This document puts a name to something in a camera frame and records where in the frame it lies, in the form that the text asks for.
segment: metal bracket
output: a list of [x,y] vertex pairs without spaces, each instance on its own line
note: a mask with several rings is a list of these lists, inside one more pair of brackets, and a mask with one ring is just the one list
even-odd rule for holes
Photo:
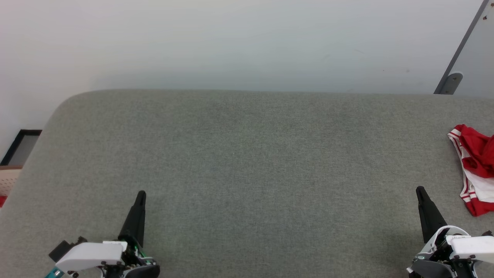
[[444,86],[441,88],[439,94],[454,94],[454,91],[456,91],[456,88],[458,88],[462,79],[463,75],[459,72],[450,74],[448,78],[446,78]]

